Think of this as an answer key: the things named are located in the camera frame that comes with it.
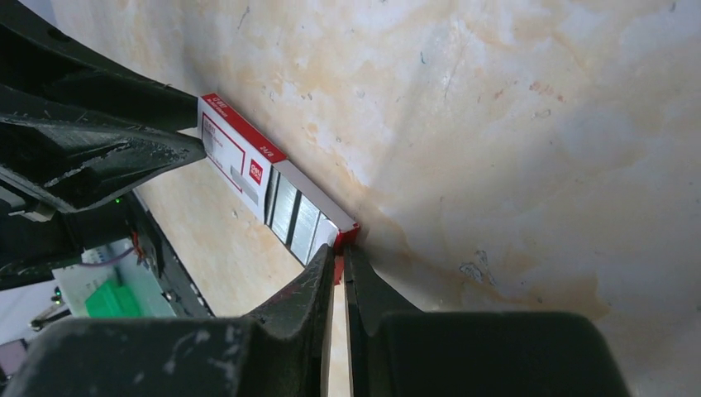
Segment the green component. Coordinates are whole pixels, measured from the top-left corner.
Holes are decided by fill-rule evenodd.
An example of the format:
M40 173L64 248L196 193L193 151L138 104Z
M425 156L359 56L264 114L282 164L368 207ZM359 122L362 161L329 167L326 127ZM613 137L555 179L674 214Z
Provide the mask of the green component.
M134 293L129 287L118 285L116 280L107 280L100 285L85 301L85 308L91 318L141 317Z

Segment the red and white box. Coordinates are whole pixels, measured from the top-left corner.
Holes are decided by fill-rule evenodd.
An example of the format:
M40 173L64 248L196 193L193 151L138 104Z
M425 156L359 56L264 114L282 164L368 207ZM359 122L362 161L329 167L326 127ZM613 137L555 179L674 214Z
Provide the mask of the red and white box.
M326 243L336 254L360 226L217 94L199 99L198 133L233 192L302 262Z

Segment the wire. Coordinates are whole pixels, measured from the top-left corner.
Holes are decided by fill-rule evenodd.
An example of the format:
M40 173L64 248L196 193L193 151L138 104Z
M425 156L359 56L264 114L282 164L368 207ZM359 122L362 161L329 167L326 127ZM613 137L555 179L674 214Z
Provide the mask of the wire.
M86 267L102 267L102 266L109 266L109 265L114 265L118 261L121 261L122 259L126 258L127 255L131 254L134 251L134 247L129 248L128 250L124 251L122 254L113 257L109 261L104 261L100 263L77 263L76 265L78 266L86 266Z

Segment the red logo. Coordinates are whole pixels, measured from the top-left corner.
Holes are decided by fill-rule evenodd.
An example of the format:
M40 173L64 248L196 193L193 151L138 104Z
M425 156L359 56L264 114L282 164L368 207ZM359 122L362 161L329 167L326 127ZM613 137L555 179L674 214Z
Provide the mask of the red logo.
M258 165L258 163L256 163L253 159L250 160L250 171L248 174L251 178L258 182L258 184L260 184L260 181L263 179L263 169L260 168L260 165Z

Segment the beige marble tabletop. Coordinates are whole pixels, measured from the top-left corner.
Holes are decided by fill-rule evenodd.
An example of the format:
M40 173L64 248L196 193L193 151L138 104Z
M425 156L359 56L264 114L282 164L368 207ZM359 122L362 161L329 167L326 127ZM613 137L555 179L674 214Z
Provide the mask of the beige marble tabletop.
M581 313L634 394L701 390L699 2L53 3L96 51L220 93L419 307ZM301 270L206 162L140 191L219 315Z

